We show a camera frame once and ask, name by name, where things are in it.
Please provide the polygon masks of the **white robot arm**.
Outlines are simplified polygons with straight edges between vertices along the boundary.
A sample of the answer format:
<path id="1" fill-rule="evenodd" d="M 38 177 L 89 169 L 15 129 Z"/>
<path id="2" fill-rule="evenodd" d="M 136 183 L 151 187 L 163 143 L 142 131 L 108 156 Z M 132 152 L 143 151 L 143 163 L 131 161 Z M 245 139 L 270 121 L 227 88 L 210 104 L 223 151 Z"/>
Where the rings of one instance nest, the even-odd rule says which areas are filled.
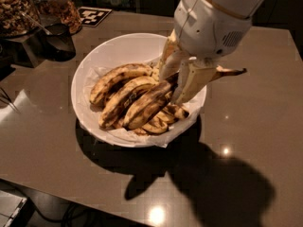
<path id="1" fill-rule="evenodd" d="M 180 0 L 160 62 L 161 79 L 178 75 L 172 103 L 188 102 L 210 81 L 239 73 L 218 60 L 235 51 L 263 1 Z"/>

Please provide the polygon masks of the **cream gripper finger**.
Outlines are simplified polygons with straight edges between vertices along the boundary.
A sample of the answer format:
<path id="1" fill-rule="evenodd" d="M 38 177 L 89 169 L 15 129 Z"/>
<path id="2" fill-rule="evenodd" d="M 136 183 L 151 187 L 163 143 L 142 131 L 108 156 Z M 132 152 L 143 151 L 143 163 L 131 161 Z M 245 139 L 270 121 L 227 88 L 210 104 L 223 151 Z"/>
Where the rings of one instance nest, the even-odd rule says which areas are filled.
<path id="1" fill-rule="evenodd" d="M 193 99 L 215 76 L 217 65 L 213 60 L 190 59 L 182 61 L 177 88 L 171 102 L 182 104 Z"/>
<path id="2" fill-rule="evenodd" d="M 163 80 L 177 73 L 180 81 L 186 81 L 189 75 L 187 62 L 189 58 L 190 55 L 181 48 L 176 32 L 173 30 L 166 39 L 158 62 L 159 79 Z"/>

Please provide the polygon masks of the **white rounded gripper body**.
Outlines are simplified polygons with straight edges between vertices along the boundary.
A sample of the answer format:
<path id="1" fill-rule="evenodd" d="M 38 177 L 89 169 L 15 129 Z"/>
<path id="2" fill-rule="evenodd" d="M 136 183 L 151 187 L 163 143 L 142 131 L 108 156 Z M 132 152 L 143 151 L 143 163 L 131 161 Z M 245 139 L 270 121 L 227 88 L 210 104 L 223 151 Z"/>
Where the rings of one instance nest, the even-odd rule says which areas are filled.
<path id="1" fill-rule="evenodd" d="M 250 27 L 250 18 L 241 18 L 211 0 L 180 0 L 174 12 L 179 46 L 199 59 L 233 53 Z"/>

